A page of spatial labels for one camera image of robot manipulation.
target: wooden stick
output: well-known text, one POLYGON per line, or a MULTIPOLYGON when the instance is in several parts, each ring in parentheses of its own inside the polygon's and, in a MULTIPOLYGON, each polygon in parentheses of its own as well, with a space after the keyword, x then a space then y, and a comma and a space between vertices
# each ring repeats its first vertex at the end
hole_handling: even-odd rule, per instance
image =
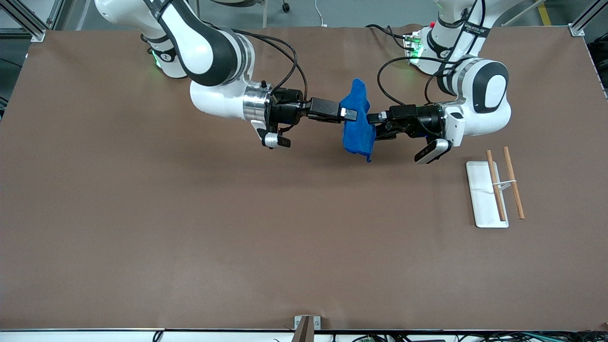
POLYGON ((488 158, 488 166, 490 168, 490 177, 492 178, 492 187, 494 188, 494 198, 496 199, 496 206, 498 207, 498 216, 500 221, 506 221, 505 210, 502 206, 502 197, 500 197, 500 189, 498 188, 498 177, 496 176, 496 169, 494 169, 494 159, 492 159, 492 151, 486 151, 486 157, 488 158))
MULTIPOLYGON (((507 146, 504 146, 502 148, 503 152, 505 152, 505 159, 506 159, 506 170, 509 173, 509 180, 510 181, 514 181, 515 180, 515 173, 513 172, 513 165, 511 164, 511 155, 509 154, 509 148, 507 146)), ((517 182, 512 182, 511 183, 511 187, 513 187, 513 197, 515 197, 515 205, 517 207, 517 215, 519 216, 520 220, 525 219, 526 217, 523 215, 523 207, 522 207, 522 200, 521 198, 519 198, 519 189, 517 188, 517 182)))

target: white cable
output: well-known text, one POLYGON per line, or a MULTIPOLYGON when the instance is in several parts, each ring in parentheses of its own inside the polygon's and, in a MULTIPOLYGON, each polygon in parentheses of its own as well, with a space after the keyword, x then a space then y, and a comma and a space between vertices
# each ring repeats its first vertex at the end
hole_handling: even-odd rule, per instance
POLYGON ((321 18, 321 26, 325 27, 325 24, 323 23, 323 15, 321 15, 321 11, 319 10, 319 7, 317 6, 317 0, 314 0, 314 8, 317 9, 319 18, 321 18))

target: white robot link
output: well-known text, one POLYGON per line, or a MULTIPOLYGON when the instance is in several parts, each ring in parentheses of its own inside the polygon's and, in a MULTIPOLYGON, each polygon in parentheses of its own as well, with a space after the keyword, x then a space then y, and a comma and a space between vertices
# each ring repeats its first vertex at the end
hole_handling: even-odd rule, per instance
POLYGON ((477 54, 496 20, 521 0, 433 1, 440 9, 436 25, 405 37, 403 59, 437 77, 439 88, 456 100, 425 106, 400 103, 368 115, 379 124, 377 140, 394 139, 398 133, 426 138, 428 145, 414 157, 418 164, 439 159, 460 146, 464 136, 493 133, 511 119, 506 66, 477 54))
POLYGON ((167 76, 192 79, 195 107, 250 122, 265 147, 290 147, 278 125, 298 124, 303 116, 321 122, 356 120, 355 111, 337 102, 306 100, 299 90, 252 81, 255 51, 247 37, 202 22, 185 0, 95 0, 95 5, 111 23, 139 29, 167 76))

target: brown tabletop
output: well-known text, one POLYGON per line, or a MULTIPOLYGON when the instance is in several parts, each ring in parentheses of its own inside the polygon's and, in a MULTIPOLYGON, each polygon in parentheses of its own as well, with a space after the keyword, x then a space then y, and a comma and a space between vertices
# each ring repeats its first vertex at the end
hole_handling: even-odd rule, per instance
MULTIPOLYGON (((266 33, 298 50, 312 96, 402 52, 370 29, 266 33)), ((254 79, 289 61, 256 44, 254 79)), ((190 81, 153 66, 137 32, 48 32, 0 124, 0 328, 604 329, 608 103, 582 38, 494 29, 482 55, 510 70, 513 116, 440 161, 425 142, 345 152, 340 125, 304 120, 289 150, 245 121, 200 113, 190 81), (526 220, 474 226, 465 162, 508 145, 526 220)), ((405 63, 383 82, 423 104, 405 63)), ((301 88, 298 77, 287 84, 301 88)), ((436 89, 433 99, 446 99, 436 89)))

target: wooden dowel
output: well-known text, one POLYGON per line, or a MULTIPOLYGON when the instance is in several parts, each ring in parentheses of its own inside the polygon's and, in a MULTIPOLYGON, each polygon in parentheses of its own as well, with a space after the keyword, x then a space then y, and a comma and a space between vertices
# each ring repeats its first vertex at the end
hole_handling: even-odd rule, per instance
MULTIPOLYGON (((509 154, 509 148, 504 146, 502 148, 503 152, 505 152, 506 159, 506 171, 509 174, 509 180, 515 180, 515 173, 513 172, 513 165, 511 164, 511 155, 509 154)), ((519 188, 517 188, 517 182, 512 182, 511 187, 513 187, 513 197, 515 197, 515 206, 517 207, 517 216, 519 216, 520 220, 525 219, 526 217, 523 215, 523 207, 522 200, 519 198, 519 188)))
POLYGON ((498 216, 500 221, 506 221, 505 209, 502 206, 502 197, 500 197, 500 189, 498 188, 498 177, 496 176, 496 169, 494 169, 494 159, 492 158, 492 151, 486 151, 486 157, 488 158, 488 166, 490 168, 490 177, 492 178, 492 188, 494 188, 494 198, 496 199, 496 206, 498 207, 498 216))

